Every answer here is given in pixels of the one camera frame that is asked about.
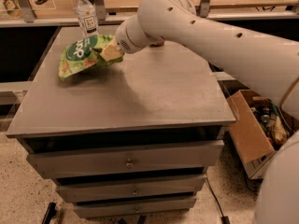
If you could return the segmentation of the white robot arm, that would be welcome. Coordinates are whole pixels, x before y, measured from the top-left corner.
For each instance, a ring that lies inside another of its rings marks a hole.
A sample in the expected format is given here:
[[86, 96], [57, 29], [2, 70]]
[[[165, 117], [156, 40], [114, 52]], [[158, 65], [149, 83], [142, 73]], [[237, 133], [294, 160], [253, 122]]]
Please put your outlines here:
[[[185, 46], [299, 119], [299, 43], [193, 14], [187, 0], [142, 0], [101, 52], [107, 61], [164, 40]], [[270, 161], [253, 224], [299, 224], [299, 133]]]

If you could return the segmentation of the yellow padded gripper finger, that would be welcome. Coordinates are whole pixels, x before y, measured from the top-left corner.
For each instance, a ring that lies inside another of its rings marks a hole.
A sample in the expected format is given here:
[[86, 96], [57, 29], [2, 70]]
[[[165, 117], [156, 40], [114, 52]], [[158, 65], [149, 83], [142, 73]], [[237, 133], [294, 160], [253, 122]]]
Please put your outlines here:
[[120, 58], [123, 55], [123, 52], [119, 48], [117, 44], [108, 44], [105, 46], [101, 53], [100, 56], [106, 61], [112, 61], [115, 59]]

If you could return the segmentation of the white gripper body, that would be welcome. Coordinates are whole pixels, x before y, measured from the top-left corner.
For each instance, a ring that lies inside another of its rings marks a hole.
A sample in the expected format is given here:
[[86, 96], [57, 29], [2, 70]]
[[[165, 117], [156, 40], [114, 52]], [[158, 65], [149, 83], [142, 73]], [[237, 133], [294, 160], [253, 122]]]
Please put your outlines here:
[[121, 50], [129, 54], [139, 52], [154, 43], [154, 38], [143, 31], [136, 15], [119, 26], [115, 40]]

